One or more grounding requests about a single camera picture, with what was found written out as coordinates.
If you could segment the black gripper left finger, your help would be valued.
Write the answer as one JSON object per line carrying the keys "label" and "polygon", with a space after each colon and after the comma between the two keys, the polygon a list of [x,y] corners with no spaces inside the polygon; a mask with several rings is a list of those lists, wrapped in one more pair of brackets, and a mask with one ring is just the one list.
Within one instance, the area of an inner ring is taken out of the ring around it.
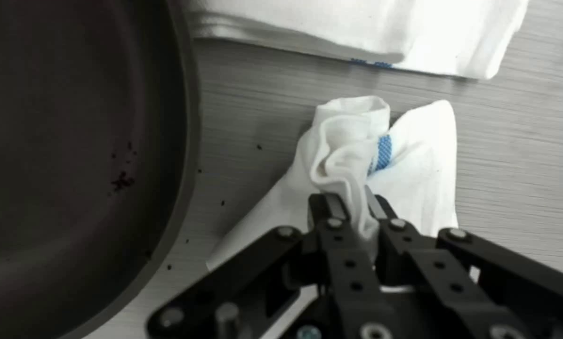
{"label": "black gripper left finger", "polygon": [[159,308],[149,339],[262,339],[300,300],[279,339],[360,339],[375,323],[379,283],[338,195],[310,198],[311,232],[278,227]]}

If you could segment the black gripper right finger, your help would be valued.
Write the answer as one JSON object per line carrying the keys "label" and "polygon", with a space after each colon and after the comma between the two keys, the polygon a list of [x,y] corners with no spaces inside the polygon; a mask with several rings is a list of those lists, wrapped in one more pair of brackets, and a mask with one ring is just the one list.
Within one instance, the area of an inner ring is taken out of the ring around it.
{"label": "black gripper right finger", "polygon": [[563,272],[462,228],[424,236],[377,195],[370,208],[377,277],[407,289],[413,338],[563,339]]}

